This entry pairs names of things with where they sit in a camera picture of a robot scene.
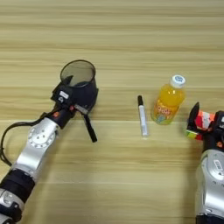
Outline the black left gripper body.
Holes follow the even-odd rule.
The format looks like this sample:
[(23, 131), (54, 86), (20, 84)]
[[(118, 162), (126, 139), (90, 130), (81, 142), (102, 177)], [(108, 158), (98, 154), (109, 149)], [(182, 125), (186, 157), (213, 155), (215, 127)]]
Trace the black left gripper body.
[(75, 116), (76, 112), (80, 112), (85, 116), (89, 113), (89, 108), (77, 102), (56, 102), (53, 110), (45, 116), (44, 122), (59, 126), (63, 130), (67, 123)]

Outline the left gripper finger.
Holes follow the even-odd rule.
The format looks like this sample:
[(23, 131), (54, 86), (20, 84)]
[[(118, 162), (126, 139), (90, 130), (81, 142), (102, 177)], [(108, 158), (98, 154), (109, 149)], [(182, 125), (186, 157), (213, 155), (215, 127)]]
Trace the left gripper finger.
[(91, 87), (87, 90), (87, 111), (90, 112), (96, 104), (99, 89)]
[(62, 83), (63, 83), (65, 86), (70, 86), (70, 83), (71, 83), (72, 78), (73, 78), (72, 75), (63, 76), (63, 77), (62, 77)]

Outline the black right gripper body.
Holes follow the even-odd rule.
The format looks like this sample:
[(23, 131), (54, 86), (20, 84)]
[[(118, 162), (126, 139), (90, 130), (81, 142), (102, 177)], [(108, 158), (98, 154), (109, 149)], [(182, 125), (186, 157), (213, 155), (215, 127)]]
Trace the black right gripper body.
[(212, 129), (202, 134), (203, 150), (224, 151), (224, 129)]

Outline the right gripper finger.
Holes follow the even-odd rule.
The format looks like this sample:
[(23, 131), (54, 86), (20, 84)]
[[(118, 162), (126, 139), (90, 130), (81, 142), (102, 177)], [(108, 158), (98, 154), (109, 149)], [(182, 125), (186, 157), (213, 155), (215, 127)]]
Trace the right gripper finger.
[(189, 114), (189, 117), (188, 117), (188, 120), (187, 120), (187, 128), (189, 130), (192, 130), (192, 131), (198, 131), (199, 129), (197, 128), (197, 125), (196, 125), (196, 122), (195, 122), (195, 119), (197, 118), (198, 114), (199, 114), (199, 111), (200, 111), (200, 103), (197, 102), (190, 114)]

